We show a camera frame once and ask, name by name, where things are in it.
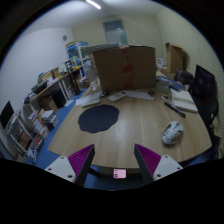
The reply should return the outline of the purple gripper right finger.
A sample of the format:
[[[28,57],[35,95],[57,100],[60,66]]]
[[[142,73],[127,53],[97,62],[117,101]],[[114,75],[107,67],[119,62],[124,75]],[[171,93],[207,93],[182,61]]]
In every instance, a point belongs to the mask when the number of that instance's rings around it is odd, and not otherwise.
[[[182,169],[182,166],[169,155],[161,156],[139,144],[134,146],[134,155],[146,184],[160,180]]]

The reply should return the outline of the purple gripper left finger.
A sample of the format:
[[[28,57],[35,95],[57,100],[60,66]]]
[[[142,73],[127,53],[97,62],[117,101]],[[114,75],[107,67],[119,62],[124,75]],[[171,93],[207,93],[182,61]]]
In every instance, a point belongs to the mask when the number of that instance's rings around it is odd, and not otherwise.
[[[46,171],[75,183],[78,186],[83,186],[94,155],[95,147],[91,144],[68,157],[58,157],[46,168]]]

